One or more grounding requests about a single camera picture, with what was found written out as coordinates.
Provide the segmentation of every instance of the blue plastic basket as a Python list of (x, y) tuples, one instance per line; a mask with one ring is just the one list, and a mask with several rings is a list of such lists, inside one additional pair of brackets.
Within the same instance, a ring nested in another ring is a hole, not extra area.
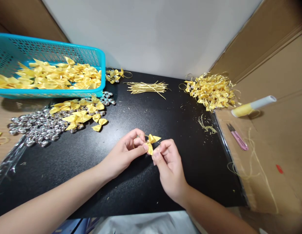
[(0, 74), (14, 76), (20, 69), (18, 62), (28, 66), (33, 59), (50, 64), (66, 63), (64, 56), (76, 63), (88, 63), (102, 71), (101, 85), (97, 89), (0, 89), (4, 98), (68, 98), (102, 96), (105, 87), (105, 55), (97, 48), (56, 42), (33, 37), (0, 33)]

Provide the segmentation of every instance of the pink scissors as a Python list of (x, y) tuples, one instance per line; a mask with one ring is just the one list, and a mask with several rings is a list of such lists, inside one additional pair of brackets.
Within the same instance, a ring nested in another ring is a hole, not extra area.
[(231, 123), (229, 125), (227, 125), (227, 126), (228, 126), (229, 130), (231, 131), (231, 134), (233, 135), (233, 137), (238, 142), (238, 144), (241, 147), (241, 149), (243, 149), (243, 150), (249, 150), (247, 144), (242, 140), (242, 138), (239, 136), (239, 134), (237, 133), (237, 131), (235, 130), (235, 128), (231, 125)]

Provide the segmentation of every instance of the white wall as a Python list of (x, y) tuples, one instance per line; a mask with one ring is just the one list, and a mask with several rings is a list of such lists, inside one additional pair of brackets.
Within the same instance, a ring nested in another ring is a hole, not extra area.
[(261, 0), (43, 0), (71, 43), (114, 68), (184, 78), (206, 72)]

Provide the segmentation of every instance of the spool of yellow thread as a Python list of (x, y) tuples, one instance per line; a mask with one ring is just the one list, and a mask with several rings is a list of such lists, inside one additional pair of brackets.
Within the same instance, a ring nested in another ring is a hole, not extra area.
[(258, 110), (270, 103), (276, 102), (277, 99), (274, 96), (267, 96), (262, 99), (259, 99), (254, 102), (250, 102), (248, 104), (244, 104), (242, 106), (237, 107), (231, 111), (234, 117), (241, 117), (248, 114), (251, 114), (254, 110)]

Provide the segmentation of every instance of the black table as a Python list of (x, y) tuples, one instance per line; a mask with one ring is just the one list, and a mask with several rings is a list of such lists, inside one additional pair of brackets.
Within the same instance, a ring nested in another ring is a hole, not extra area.
[[(123, 82), (164, 81), (172, 91), (131, 94)], [(204, 132), (197, 122), (203, 114), (211, 125), (210, 112), (178, 88), (182, 80), (133, 72), (133, 78), (106, 84), (116, 106), (106, 108), (109, 123), (95, 132), (91, 126), (75, 134), (63, 133), (48, 147), (27, 148), (16, 166), (0, 185), (0, 215), (85, 171), (109, 153), (114, 144), (134, 128), (162, 139), (174, 139), (182, 157), (187, 182), (226, 207), (245, 206), (242, 186), (227, 169), (230, 157), (219, 135)], [(105, 185), (70, 218), (128, 215), (181, 210), (164, 192), (159, 171), (150, 156), (134, 160), (119, 177)]]

